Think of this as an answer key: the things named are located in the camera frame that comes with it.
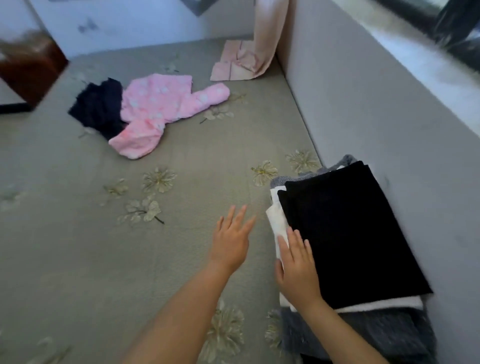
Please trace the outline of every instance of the gray knit fabric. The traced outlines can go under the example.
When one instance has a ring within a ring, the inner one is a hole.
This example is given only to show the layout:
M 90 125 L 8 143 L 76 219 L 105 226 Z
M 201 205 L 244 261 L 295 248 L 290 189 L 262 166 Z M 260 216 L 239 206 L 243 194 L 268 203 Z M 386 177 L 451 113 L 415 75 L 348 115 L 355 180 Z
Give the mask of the gray knit fabric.
M 353 156 L 351 156 L 350 154 L 347 154 L 337 164 L 331 166 L 330 168 L 321 167 L 319 170 L 317 170 L 317 172 L 300 173 L 298 177 L 289 177 L 289 176 L 275 177 L 270 182 L 270 188 L 285 186 L 285 182 L 288 182 L 288 181 L 295 182 L 295 181 L 307 180 L 309 178 L 318 176 L 320 174 L 324 174 L 324 173 L 336 170 L 339 167 L 349 166 L 350 164 L 355 163 L 356 161 L 357 160 Z
M 329 356 L 298 312 L 280 310 L 282 348 L 322 360 Z M 421 310 L 392 308 L 340 314 L 384 357 L 397 363 L 435 364 L 435 336 Z

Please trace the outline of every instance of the hand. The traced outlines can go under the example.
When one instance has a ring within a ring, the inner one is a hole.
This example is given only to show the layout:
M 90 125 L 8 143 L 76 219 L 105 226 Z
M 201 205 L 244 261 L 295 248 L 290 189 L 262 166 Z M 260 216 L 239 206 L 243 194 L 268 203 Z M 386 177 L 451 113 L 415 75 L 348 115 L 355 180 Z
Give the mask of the hand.
M 283 295 L 302 314 L 312 305 L 324 303 L 320 294 L 315 261 L 308 240 L 303 242 L 300 232 L 287 229 L 288 243 L 278 237 L 282 260 L 275 262 L 276 282 Z
M 235 206 L 230 207 L 227 218 L 220 218 L 213 233 L 209 264 L 225 269 L 228 276 L 233 274 L 247 257 L 248 235 L 255 225 L 255 216 L 242 226 L 245 211 L 246 205 L 242 206 L 234 218 Z

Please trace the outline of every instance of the pink fleece jacket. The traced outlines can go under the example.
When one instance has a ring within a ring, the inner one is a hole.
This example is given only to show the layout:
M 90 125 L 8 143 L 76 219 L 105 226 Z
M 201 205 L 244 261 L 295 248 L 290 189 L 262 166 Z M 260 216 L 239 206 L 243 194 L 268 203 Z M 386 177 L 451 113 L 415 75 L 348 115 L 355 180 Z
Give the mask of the pink fleece jacket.
M 165 124 L 189 118 L 228 99 L 224 84 L 192 94 L 192 76 L 153 74 L 133 80 L 123 91 L 120 116 L 129 123 L 108 143 L 121 155 L 137 159 L 158 144 Z

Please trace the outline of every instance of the stack of folded clothes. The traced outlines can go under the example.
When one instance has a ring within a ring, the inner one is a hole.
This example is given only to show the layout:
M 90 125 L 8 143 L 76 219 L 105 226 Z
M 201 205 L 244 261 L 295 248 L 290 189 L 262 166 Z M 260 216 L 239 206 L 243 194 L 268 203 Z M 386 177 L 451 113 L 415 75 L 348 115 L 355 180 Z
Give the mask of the stack of folded clothes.
M 435 336 L 421 295 L 432 290 L 370 168 L 345 156 L 331 168 L 271 183 L 267 216 L 276 240 L 290 225 L 310 241 L 322 296 L 393 363 L 434 364 Z M 329 362 L 280 295 L 282 348 L 304 363 Z

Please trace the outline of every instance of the pink garment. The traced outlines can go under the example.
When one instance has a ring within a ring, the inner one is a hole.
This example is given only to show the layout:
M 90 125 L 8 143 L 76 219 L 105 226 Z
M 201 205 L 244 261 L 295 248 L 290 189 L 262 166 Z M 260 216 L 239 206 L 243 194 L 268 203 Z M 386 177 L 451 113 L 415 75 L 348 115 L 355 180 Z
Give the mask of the pink garment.
M 138 78 L 123 91 L 120 116 L 129 124 L 108 143 L 127 158 L 143 157 L 155 149 L 165 124 L 189 118 L 229 96 L 224 84 L 192 94 L 192 76 L 187 75 Z
M 257 0 L 252 40 L 227 40 L 211 81 L 251 80 L 265 73 L 275 55 L 288 0 Z

